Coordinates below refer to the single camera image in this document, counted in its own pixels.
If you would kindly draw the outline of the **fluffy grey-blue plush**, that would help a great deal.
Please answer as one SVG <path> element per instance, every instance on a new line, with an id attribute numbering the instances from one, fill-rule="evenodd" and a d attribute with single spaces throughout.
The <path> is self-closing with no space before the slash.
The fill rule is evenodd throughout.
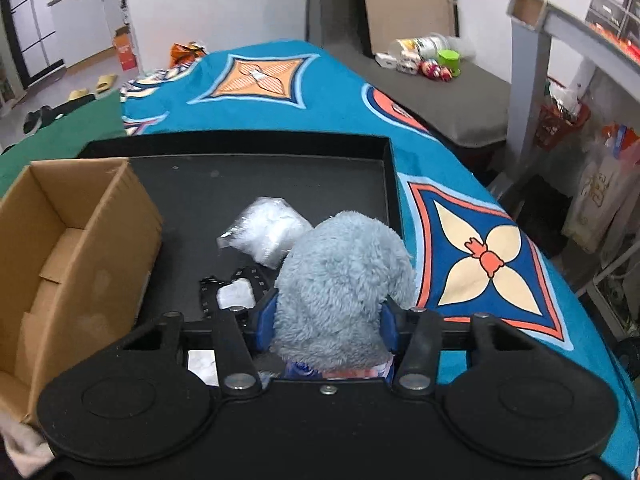
<path id="1" fill-rule="evenodd" d="M 277 277 L 270 350 L 328 372 L 369 368 L 392 356 L 381 304 L 416 305 L 416 271 L 400 236 L 381 221 L 342 211 L 304 234 Z"/>

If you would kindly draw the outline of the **white soft item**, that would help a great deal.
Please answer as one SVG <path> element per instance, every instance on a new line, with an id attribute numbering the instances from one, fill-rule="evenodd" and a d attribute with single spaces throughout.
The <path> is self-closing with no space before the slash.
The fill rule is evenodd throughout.
<path id="1" fill-rule="evenodd" d="M 189 350 L 188 370 L 198 376 L 205 385 L 219 386 L 216 353 L 214 350 Z"/>

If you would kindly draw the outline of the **white fluff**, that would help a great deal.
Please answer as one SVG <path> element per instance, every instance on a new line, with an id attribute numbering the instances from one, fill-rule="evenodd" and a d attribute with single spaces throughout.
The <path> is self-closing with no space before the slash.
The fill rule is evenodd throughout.
<path id="1" fill-rule="evenodd" d="M 311 230 L 311 223 L 283 198 L 258 197 L 217 238 L 217 245 L 277 270 L 296 240 Z"/>

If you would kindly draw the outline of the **brown cardboard box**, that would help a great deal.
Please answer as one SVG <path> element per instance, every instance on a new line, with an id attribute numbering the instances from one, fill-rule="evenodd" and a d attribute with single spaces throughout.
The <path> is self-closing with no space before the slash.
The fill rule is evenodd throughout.
<path id="1" fill-rule="evenodd" d="M 163 219 L 126 158 L 38 160 L 1 200 L 1 411 L 134 326 Z"/>

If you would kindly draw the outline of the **blue patterned blanket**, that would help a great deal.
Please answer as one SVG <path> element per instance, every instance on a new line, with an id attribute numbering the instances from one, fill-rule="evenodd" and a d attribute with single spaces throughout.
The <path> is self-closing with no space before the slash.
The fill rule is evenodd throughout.
<path id="1" fill-rule="evenodd" d="M 401 192 L 416 305 L 466 322 L 497 315 L 605 379 L 620 418 L 604 460 L 639 474 L 639 401 L 566 281 L 456 156 L 373 84 L 302 40 L 218 51 L 126 82 L 125 130 L 385 136 Z"/>

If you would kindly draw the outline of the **black shallow tray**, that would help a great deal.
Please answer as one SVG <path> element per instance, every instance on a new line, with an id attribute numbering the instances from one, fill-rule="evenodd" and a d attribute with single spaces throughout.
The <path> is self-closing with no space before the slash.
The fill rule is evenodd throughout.
<path id="1" fill-rule="evenodd" d="M 260 196 L 283 198 L 311 224 L 354 210 L 401 230 L 392 149 L 377 136 L 180 132 L 92 141 L 80 154 L 129 158 L 164 219 L 140 322 L 169 310 L 202 317 L 196 282 L 250 264 L 216 239 Z"/>

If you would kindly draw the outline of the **grey bench mattress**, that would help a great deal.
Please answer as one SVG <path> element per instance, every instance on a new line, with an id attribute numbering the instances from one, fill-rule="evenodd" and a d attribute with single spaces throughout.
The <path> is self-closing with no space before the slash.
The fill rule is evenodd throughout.
<path id="1" fill-rule="evenodd" d="M 449 82 L 407 75 L 378 66 L 351 44 L 330 44 L 328 51 L 450 143 L 484 148 L 506 140 L 510 84 L 470 62 Z"/>

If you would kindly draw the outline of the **green cloth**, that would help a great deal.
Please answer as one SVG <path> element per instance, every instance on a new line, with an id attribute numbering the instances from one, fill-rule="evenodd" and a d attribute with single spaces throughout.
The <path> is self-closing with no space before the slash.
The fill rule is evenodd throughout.
<path id="1" fill-rule="evenodd" d="M 26 136 L 1 155 L 1 195 L 35 160 L 75 158 L 92 141 L 126 136 L 118 92 L 95 100 L 57 119 L 52 125 Z"/>

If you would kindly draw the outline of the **white towel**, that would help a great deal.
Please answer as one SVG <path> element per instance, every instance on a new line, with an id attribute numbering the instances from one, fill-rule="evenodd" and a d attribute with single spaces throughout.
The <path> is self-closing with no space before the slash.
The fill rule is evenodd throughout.
<path id="1" fill-rule="evenodd" d="M 1 437 L 6 454 L 23 479 L 32 477 L 54 459 L 50 446 L 38 431 L 6 413 L 1 414 Z"/>

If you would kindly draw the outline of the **green lidded jar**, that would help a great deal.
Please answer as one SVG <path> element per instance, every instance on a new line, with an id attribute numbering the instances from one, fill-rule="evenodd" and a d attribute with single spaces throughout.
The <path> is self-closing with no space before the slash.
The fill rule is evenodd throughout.
<path id="1" fill-rule="evenodd" d="M 437 62 L 442 68 L 450 71 L 451 76 L 457 78 L 461 73 L 461 56 L 456 50 L 442 49 L 437 53 Z"/>

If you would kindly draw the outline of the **orange bag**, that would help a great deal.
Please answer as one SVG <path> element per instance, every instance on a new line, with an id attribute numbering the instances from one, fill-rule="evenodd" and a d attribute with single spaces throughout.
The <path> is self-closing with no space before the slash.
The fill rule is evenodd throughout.
<path id="1" fill-rule="evenodd" d="M 191 41 L 188 44 L 173 44 L 170 49 L 170 67 L 178 65 L 190 65 L 199 58 L 207 55 L 206 49 L 201 44 Z"/>

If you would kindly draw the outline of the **yellow slippers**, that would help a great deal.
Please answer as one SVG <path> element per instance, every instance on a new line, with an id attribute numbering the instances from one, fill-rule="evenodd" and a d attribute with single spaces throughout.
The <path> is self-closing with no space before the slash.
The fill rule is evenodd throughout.
<path id="1" fill-rule="evenodd" d="M 85 98 L 86 96 L 97 96 L 98 94 L 103 94 L 113 89 L 117 79 L 118 76 L 116 74 L 99 76 L 99 79 L 96 82 L 96 86 L 94 87 L 93 91 L 90 91 L 87 88 L 73 90 L 72 92 L 70 92 L 70 95 L 67 99 L 69 101 L 76 101 Z"/>

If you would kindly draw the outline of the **black slippers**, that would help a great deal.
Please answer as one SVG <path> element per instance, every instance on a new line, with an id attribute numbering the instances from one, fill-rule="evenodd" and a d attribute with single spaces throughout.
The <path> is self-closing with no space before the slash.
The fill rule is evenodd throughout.
<path id="1" fill-rule="evenodd" d="M 23 132 L 25 136 L 35 133 L 38 129 L 50 126 L 58 116 L 63 114 L 59 107 L 43 106 L 39 110 L 29 112 L 24 120 Z"/>

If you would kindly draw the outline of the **orange cardboard box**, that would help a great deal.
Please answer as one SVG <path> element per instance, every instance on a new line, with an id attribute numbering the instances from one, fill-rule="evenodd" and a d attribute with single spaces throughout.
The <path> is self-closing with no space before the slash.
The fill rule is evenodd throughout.
<path id="1" fill-rule="evenodd" d="M 119 27 L 119 29 L 116 30 L 113 44 L 122 70 L 133 70 L 136 68 L 137 60 L 134 54 L 134 46 L 132 45 L 128 25 Z"/>

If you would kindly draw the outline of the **desk with clutter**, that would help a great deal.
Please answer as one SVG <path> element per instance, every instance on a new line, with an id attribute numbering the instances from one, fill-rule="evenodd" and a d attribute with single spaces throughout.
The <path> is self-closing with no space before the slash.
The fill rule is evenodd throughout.
<path id="1" fill-rule="evenodd" d="M 611 77 L 634 99 L 639 97 L 639 64 L 586 22 L 547 0 L 510 0 L 511 89 L 504 170 L 519 176 L 535 140 L 544 97 L 551 44 L 559 40 Z"/>

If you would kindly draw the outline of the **white kitchen cabinet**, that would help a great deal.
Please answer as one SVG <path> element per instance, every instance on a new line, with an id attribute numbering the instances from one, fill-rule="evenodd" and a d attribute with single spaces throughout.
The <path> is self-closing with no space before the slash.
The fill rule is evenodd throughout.
<path id="1" fill-rule="evenodd" d="M 120 0 L 58 0 L 50 9 L 66 67 L 111 49 L 116 30 L 125 25 Z"/>

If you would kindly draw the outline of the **grey drawer organizer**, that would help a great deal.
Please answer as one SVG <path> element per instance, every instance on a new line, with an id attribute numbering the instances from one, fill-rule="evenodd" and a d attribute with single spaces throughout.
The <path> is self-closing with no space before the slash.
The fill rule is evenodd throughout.
<path id="1" fill-rule="evenodd" d="M 586 22 L 627 47 L 639 47 L 639 0 L 591 0 Z"/>

